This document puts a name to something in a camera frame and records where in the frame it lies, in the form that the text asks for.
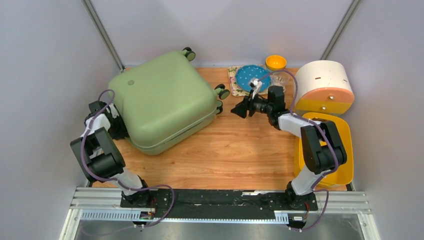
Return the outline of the green hard-shell suitcase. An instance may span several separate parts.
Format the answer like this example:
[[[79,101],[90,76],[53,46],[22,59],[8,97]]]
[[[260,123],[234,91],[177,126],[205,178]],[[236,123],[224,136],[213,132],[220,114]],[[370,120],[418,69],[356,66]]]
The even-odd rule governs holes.
[[[212,123],[230,95],[192,65],[190,47],[165,53],[115,76],[108,87],[123,119],[127,140],[147,155],[158,155]]]

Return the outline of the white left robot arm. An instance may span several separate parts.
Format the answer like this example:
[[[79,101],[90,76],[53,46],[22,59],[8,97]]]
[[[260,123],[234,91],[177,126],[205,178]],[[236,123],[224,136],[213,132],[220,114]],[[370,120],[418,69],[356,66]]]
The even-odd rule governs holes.
[[[129,137],[124,120],[114,104],[97,100],[88,105],[85,130],[70,142],[83,174],[91,183],[109,182],[121,190],[121,206],[150,207],[154,197],[145,180],[131,173],[115,140]]]

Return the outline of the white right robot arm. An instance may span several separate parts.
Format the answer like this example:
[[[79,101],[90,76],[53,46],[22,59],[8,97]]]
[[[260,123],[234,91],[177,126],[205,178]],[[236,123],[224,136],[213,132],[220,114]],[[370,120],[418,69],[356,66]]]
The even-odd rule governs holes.
[[[288,110],[281,86],[271,86],[267,98],[255,95],[251,90],[231,109],[231,113],[243,119],[255,113],[265,114],[271,126],[301,140],[304,167],[287,184],[283,197],[290,209],[306,207],[321,179],[335,172],[348,160],[336,124],[330,120],[306,119]]]

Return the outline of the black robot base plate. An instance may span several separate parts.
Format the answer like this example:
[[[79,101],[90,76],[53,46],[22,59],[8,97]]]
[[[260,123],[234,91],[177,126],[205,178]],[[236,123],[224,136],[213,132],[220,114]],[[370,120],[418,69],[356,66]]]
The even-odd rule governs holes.
[[[155,210],[155,217],[168,219],[271,220],[275,211],[317,211],[312,193],[292,198],[285,192],[258,193],[252,190],[153,189],[137,200],[121,198],[122,208]]]

